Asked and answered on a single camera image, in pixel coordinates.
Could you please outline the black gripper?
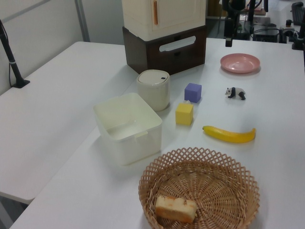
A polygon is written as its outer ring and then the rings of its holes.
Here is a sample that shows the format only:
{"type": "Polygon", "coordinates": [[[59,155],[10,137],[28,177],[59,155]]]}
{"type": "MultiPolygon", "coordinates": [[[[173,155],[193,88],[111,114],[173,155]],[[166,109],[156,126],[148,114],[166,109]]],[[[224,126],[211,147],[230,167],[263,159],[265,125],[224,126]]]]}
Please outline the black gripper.
{"type": "Polygon", "coordinates": [[[225,39],[225,46],[232,47],[232,38],[235,34],[235,22],[232,18],[225,18],[224,21],[224,37],[225,39]]]}

